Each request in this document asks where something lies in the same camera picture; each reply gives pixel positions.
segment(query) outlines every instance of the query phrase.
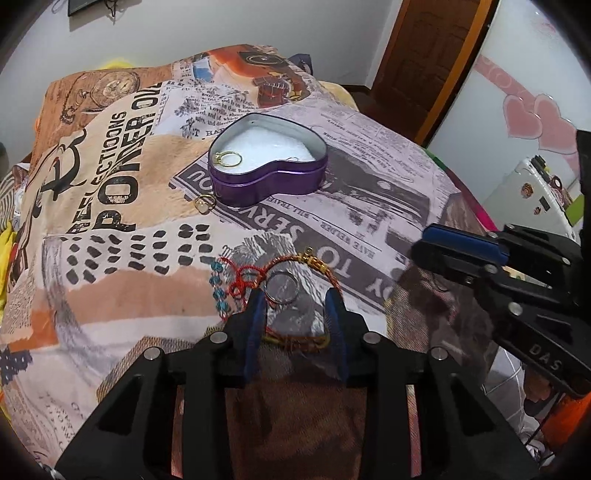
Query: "pink heart sticker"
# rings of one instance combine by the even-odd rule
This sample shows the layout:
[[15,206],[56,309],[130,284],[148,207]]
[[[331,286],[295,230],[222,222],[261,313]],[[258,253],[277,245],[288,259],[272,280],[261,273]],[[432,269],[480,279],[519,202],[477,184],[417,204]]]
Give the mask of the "pink heart sticker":
[[560,116],[553,98],[542,93],[535,98],[534,112],[542,120],[542,134],[538,139],[540,150],[570,155],[577,151],[577,129]]
[[503,113],[510,137],[533,140],[542,134],[542,122],[535,113],[528,112],[521,98],[507,95],[503,102]]

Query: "white foam insert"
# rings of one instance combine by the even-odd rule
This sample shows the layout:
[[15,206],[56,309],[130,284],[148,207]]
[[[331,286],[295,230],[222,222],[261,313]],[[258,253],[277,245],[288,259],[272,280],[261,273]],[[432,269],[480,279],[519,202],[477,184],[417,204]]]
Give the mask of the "white foam insert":
[[[224,173],[246,173],[256,170],[263,165],[275,160],[309,162],[316,159],[300,140],[283,135],[263,127],[249,127],[228,143],[217,148],[217,153],[234,151],[242,156],[242,162],[236,167],[223,167],[215,164],[214,167]],[[235,164],[239,158],[236,155],[224,155],[222,162]]]

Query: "gold charm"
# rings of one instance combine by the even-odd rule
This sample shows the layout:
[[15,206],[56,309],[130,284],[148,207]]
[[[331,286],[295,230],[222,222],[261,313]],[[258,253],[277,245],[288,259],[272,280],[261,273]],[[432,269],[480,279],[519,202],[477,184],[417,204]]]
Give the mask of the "gold charm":
[[209,193],[199,195],[199,197],[193,201],[195,208],[199,213],[201,213],[201,215],[207,215],[209,212],[211,212],[216,206],[216,203],[216,198]]
[[[236,163],[232,163],[232,164],[228,164],[228,163],[224,163],[222,161],[222,158],[226,155],[237,155],[238,156],[238,162]],[[238,152],[232,152],[232,151],[227,151],[227,152],[218,152],[213,156],[213,164],[214,165],[220,165],[221,167],[237,167],[238,165],[240,165],[242,163],[242,155],[240,155]]]

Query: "bed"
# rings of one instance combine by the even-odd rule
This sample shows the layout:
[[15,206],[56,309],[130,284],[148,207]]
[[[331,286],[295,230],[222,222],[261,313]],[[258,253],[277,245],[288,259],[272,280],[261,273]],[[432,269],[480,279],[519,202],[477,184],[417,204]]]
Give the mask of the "bed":
[[[326,181],[309,196],[200,215],[193,200],[211,191],[203,155],[252,111],[320,134],[329,145]],[[219,325],[209,265],[220,255],[262,265],[311,247],[371,330],[418,351],[445,345],[485,380],[497,350],[488,315],[468,288],[408,259],[432,222],[484,233],[473,197],[422,148],[341,103],[271,47],[58,80],[31,158],[0,365],[2,406],[42,463],[55,464],[147,346],[188,348]],[[270,321],[321,332],[328,283],[293,273],[305,290],[297,312]],[[259,360],[263,379],[227,394],[236,477],[356,478],[365,393],[335,386],[330,365],[313,355],[265,347]],[[302,372],[314,380],[303,382]],[[175,455],[178,474],[178,448]]]

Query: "door frame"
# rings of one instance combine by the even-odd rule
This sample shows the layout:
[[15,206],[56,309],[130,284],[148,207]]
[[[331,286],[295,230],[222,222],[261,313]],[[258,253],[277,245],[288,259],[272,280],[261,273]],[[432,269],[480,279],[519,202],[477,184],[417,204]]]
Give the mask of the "door frame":
[[[394,51],[398,35],[402,29],[402,23],[404,22],[411,1],[413,0],[402,0],[398,16],[396,17],[394,27],[392,28],[390,40],[388,41],[384,56],[379,64],[378,73],[376,74],[372,85],[373,98],[375,98],[375,92],[377,88],[379,88],[379,84],[383,81],[386,74],[388,62]],[[460,88],[466,80],[478,53],[480,52],[486,34],[491,27],[491,22],[495,16],[499,1],[500,0],[480,0],[476,13],[474,14],[474,20],[466,35],[464,44],[460,49],[460,53],[457,55],[456,61],[454,62],[435,103],[429,110],[425,121],[418,130],[416,137],[412,139],[416,144],[423,147],[427,146],[451,108],[453,101],[459,93]]]

